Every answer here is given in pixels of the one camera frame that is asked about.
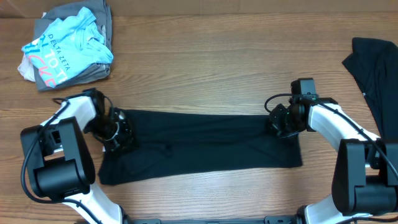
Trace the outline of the black t-shirt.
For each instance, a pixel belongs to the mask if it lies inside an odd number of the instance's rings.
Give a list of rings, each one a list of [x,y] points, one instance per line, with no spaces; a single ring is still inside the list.
[[[119,185],[171,175],[302,165],[296,135],[280,138],[266,115],[123,112],[134,131],[119,155],[105,154],[103,185]]]

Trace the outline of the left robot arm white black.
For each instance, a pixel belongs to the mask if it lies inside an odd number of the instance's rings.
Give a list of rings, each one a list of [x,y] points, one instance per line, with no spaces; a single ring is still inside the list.
[[[54,98],[60,109],[40,125],[21,131],[24,161],[21,185],[25,194],[42,204],[64,204],[87,223],[132,223],[96,183],[95,166],[83,135],[91,133],[106,156],[129,152],[133,128],[96,88],[66,98]]]

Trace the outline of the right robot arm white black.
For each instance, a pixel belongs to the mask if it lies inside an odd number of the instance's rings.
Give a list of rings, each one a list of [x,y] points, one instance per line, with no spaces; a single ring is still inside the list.
[[[278,136],[320,133],[338,153],[331,194],[304,206],[297,223],[390,223],[397,211],[397,141],[382,140],[349,118],[331,98],[290,95],[269,111]]]

